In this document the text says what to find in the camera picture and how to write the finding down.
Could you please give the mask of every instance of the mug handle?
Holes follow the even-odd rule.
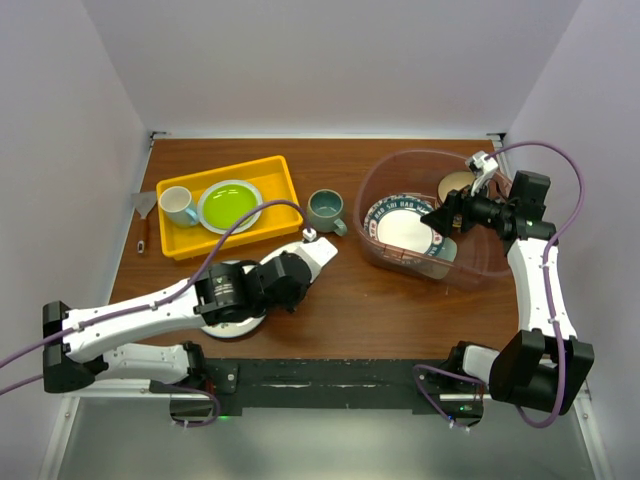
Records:
[[[194,212],[191,208],[186,208],[185,213],[191,217],[192,227],[200,223],[200,220],[198,219],[198,212]]]
[[[334,228],[333,231],[341,237],[344,237],[347,234],[347,225],[339,218],[333,223],[336,225],[336,228]]]

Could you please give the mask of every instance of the white mug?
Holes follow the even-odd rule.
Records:
[[[185,187],[169,187],[158,200],[158,205],[169,220],[182,228],[198,224],[198,210],[191,192]]]

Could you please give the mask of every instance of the bowl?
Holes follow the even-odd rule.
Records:
[[[198,219],[207,230],[223,234],[242,215],[262,204],[260,191],[244,180],[224,180],[207,188],[198,201]],[[258,221],[257,212],[233,233],[244,232]]]

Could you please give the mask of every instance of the spatula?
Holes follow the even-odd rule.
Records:
[[[133,199],[133,206],[136,212],[140,214],[140,220],[138,222],[138,253],[144,253],[149,241],[149,222],[147,215],[153,210],[156,204],[157,197],[156,192],[140,192],[134,193],[131,198]]]

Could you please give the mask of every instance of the wooden handle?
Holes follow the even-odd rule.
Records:
[[[138,221],[138,253],[144,253],[149,242],[149,221],[146,218],[141,218]]]

